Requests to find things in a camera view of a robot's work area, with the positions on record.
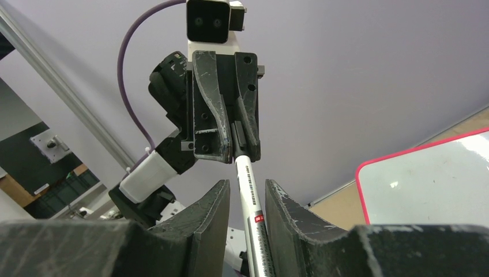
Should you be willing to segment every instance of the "whiteboard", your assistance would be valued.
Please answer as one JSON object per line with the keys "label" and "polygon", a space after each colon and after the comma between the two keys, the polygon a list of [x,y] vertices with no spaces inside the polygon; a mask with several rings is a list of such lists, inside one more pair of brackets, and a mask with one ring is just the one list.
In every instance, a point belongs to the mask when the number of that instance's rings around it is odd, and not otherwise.
{"label": "whiteboard", "polygon": [[367,223],[489,227],[489,129],[366,162],[357,186]]}
{"label": "whiteboard", "polygon": [[[120,100],[116,58],[129,25],[159,2],[0,0],[135,159],[147,143]],[[265,179],[273,178],[307,204],[350,181],[362,161],[418,144],[489,103],[486,0],[244,4],[241,49],[256,53],[266,67],[259,85],[262,160],[254,167],[262,199]],[[147,92],[148,77],[168,53],[186,49],[184,14],[179,6],[150,18],[128,48],[129,98],[156,141],[174,127]],[[21,84],[25,71],[19,57],[0,70],[24,101],[39,92],[34,84]],[[56,129],[74,126],[59,122]],[[80,130],[79,136],[89,137]],[[80,158],[95,163],[99,155],[106,153],[97,148]],[[100,178],[110,187],[119,176]],[[224,178],[235,180],[233,166],[199,161],[169,185],[188,205]],[[230,222],[239,227],[237,184],[231,194]]]}

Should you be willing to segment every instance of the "metal frame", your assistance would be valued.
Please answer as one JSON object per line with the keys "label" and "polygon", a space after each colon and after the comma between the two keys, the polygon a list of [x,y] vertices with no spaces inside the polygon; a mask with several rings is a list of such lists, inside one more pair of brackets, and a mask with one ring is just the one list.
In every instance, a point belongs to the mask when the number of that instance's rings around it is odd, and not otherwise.
{"label": "metal frame", "polygon": [[17,49],[25,60],[39,73],[44,81],[61,98],[69,109],[78,117],[85,127],[97,138],[105,149],[122,166],[127,168],[136,161],[119,145],[104,128],[89,108],[78,98],[78,93],[71,87],[58,71],[45,59],[40,49],[22,31],[19,25],[0,4],[0,32]]}

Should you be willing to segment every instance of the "cable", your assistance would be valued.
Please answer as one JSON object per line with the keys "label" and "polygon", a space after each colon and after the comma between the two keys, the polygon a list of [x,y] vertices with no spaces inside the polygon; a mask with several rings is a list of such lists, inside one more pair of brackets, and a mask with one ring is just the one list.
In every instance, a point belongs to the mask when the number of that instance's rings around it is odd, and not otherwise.
{"label": "cable", "polygon": [[[133,36],[134,32],[136,29],[150,16],[153,14],[166,9],[171,6],[175,6],[177,4],[182,4],[185,3],[185,0],[168,0],[166,2],[163,2],[161,4],[158,4],[151,9],[149,9],[147,12],[143,13],[141,16],[139,16],[138,19],[131,25],[129,30],[127,31],[126,35],[124,36],[124,39],[122,40],[121,48],[119,49],[119,57],[117,58],[117,83],[119,84],[119,91],[121,93],[122,97],[122,102],[124,102],[124,106],[127,109],[127,112],[131,116],[131,119],[134,121],[134,124],[138,127],[138,129],[141,131],[143,136],[147,139],[149,146],[151,148],[151,151],[154,150],[155,148],[155,142],[153,141],[153,138],[149,135],[148,131],[144,129],[143,125],[137,118],[136,114],[134,113],[133,108],[131,107],[131,104],[129,103],[129,99],[127,98],[127,92],[126,92],[126,87],[124,86],[124,78],[123,78],[123,68],[124,68],[124,57],[126,56],[126,50],[127,46],[129,45],[129,40],[131,40],[131,37]],[[147,156],[147,154],[140,159],[132,169],[137,167],[139,163],[141,163],[142,160]]]}

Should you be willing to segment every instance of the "camera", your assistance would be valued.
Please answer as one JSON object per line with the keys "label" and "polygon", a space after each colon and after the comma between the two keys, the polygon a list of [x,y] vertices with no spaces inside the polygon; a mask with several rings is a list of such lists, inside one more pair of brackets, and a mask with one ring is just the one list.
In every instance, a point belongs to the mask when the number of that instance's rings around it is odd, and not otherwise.
{"label": "camera", "polygon": [[187,38],[193,42],[225,43],[230,30],[231,6],[227,1],[189,0]]}

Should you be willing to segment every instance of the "purple cable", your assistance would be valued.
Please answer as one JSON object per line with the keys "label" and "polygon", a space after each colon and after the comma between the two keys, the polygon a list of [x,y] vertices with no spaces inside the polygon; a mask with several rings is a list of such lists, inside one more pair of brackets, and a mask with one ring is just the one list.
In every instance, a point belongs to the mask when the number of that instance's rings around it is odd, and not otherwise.
{"label": "purple cable", "polygon": [[[126,55],[126,50],[127,50],[127,45],[129,44],[129,40],[131,40],[131,37],[133,36],[134,32],[136,29],[150,16],[153,14],[171,7],[175,6],[177,4],[183,4],[185,3],[185,0],[168,0],[164,3],[158,4],[151,9],[149,9],[147,12],[143,13],[139,18],[131,25],[129,30],[127,31],[126,35],[124,36],[124,39],[122,40],[121,48],[119,50],[119,57],[117,58],[117,82],[119,84],[119,90],[121,92],[121,97],[122,101],[124,102],[124,106],[126,106],[127,112],[131,116],[131,119],[134,121],[134,124],[138,127],[138,129],[141,131],[143,136],[147,139],[149,143],[149,147],[151,148],[151,151],[154,150],[155,148],[155,142],[153,141],[153,138],[149,135],[148,131],[144,129],[143,125],[135,115],[133,108],[131,107],[131,104],[129,103],[129,99],[127,98],[127,92],[126,92],[126,87],[124,86],[124,78],[123,78],[123,68],[124,68],[124,57]],[[136,168],[143,160],[145,157],[140,159],[131,169],[131,171]]]}

